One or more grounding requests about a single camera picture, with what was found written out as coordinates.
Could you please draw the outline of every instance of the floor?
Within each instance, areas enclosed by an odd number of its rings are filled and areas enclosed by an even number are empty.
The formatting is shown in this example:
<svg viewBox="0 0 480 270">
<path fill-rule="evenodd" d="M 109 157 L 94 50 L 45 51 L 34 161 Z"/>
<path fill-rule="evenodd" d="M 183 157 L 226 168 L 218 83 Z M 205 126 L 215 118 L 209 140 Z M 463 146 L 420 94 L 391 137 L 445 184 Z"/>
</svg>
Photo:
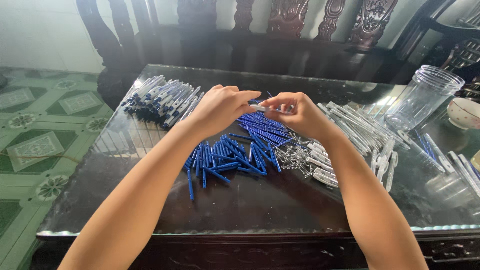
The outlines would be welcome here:
<svg viewBox="0 0 480 270">
<path fill-rule="evenodd" d="M 0 270 L 28 269 L 37 228 L 113 111 L 97 74 L 0 74 Z"/>
</svg>

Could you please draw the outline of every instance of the forearm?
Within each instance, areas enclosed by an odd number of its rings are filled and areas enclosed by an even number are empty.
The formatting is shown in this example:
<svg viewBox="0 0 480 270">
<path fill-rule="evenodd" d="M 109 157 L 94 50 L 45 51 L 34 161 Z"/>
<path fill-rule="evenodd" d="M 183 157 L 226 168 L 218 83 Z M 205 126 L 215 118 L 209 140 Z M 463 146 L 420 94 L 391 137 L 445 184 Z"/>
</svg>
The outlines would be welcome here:
<svg viewBox="0 0 480 270">
<path fill-rule="evenodd" d="M 187 120 L 176 125 L 93 214 L 60 269 L 127 269 L 150 239 L 175 179 L 201 140 Z"/>
<path fill-rule="evenodd" d="M 426 269 L 407 220 L 350 141 L 332 123 L 318 139 L 328 152 L 355 239 L 375 269 Z"/>
</svg>

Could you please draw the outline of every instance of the clear plastic jar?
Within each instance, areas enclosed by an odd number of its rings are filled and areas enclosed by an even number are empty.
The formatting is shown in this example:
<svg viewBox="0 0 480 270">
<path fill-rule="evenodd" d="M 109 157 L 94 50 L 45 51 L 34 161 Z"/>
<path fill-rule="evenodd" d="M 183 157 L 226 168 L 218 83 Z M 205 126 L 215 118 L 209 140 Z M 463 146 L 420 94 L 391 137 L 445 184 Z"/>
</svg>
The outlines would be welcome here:
<svg viewBox="0 0 480 270">
<path fill-rule="evenodd" d="M 465 81 L 451 72 L 424 65 L 385 113 L 385 122 L 396 130 L 409 131 L 463 84 Z"/>
</svg>

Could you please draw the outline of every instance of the ceramic bowl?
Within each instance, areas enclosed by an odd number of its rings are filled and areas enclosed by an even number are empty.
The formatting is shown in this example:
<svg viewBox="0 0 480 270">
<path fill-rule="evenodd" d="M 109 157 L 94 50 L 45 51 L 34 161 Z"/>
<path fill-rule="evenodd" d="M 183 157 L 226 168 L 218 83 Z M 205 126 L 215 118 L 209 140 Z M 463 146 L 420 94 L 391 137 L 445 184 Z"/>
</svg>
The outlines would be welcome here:
<svg viewBox="0 0 480 270">
<path fill-rule="evenodd" d="M 465 98 L 454 98 L 447 108 L 448 120 L 461 129 L 480 129 L 480 104 Z"/>
</svg>

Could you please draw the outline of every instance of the dark wooden table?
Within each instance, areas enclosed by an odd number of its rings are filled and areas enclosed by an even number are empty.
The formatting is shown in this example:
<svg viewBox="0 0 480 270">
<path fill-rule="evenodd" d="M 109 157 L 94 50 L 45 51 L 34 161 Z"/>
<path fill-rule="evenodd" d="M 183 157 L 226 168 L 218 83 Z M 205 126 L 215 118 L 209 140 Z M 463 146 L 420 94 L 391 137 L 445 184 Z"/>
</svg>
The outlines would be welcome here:
<svg viewBox="0 0 480 270">
<path fill-rule="evenodd" d="M 370 108 L 404 86 L 327 80 L 285 75 L 227 72 L 148 65 L 138 83 L 154 75 L 179 79 L 208 90 L 217 84 L 259 90 L 267 98 L 302 91 L 317 102 Z M 477 131 L 460 131 L 445 118 L 446 104 L 420 125 L 444 151 L 470 159 L 479 145 Z M 117 110 L 83 162 L 70 177 L 38 229 L 38 239 L 66 252 L 102 201 L 128 171 L 165 135 Z M 244 134 L 234 123 L 225 133 Z M 472 200 L 450 208 L 432 195 L 426 183 L 439 171 L 415 150 L 396 147 L 399 163 L 390 195 L 414 230 L 431 267 L 458 267 L 480 259 L 480 219 Z M 202 189 L 194 178 L 190 201 L 187 177 L 181 172 L 167 198 L 151 241 L 133 269 L 343 269 L 365 268 L 364 256 L 349 230 L 338 189 L 305 179 L 299 171 L 268 168 L 265 177 L 228 172 L 231 184 L 215 179 Z M 47 252 L 40 249 L 37 257 Z"/>
</svg>

